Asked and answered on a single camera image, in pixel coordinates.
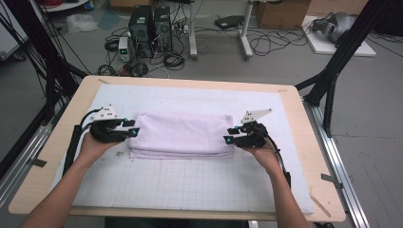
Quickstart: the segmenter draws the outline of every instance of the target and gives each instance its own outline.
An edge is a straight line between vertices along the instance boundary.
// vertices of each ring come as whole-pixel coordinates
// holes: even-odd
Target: computer tower
[[[153,57],[154,48],[151,43],[156,36],[151,6],[135,6],[128,28],[136,54],[140,57]]]
[[[154,11],[156,36],[159,51],[172,52],[172,30],[169,7],[158,7]]]

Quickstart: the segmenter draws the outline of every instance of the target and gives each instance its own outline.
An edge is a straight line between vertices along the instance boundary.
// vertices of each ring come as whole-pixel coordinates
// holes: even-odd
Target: forearm
[[[281,169],[268,172],[273,185],[278,228],[309,227]]]
[[[88,166],[75,162],[60,182],[24,220],[21,227],[63,227]]]

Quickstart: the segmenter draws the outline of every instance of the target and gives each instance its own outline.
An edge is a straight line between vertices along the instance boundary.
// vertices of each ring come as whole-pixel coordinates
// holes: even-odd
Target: human hand
[[[274,175],[278,171],[281,172],[278,157],[268,144],[262,148],[243,147],[242,149],[251,153],[269,175]]]
[[[82,162],[87,168],[89,168],[104,155],[107,149],[117,144],[118,142],[98,142],[92,137],[91,133],[87,132],[83,137],[80,154],[76,162]]]

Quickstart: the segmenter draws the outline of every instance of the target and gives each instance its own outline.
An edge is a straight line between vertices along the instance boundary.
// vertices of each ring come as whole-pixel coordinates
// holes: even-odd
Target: cloth
[[[223,139],[232,127],[230,115],[141,112],[130,138],[130,158],[206,159],[232,158],[234,145]]]

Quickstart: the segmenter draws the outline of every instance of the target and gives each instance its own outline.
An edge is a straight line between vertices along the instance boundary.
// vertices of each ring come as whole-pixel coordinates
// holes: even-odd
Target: desk leg
[[[240,40],[242,41],[243,49],[245,50],[245,60],[253,56],[252,49],[249,46],[249,41],[246,38],[246,32],[248,30],[249,20],[252,14],[252,7],[253,7],[253,1],[248,1],[245,12],[245,20],[243,22],[243,28],[242,30],[240,30]]]
[[[198,60],[198,48],[196,46],[195,34],[195,0],[190,0],[190,32],[189,32],[189,46],[190,58],[194,61]]]

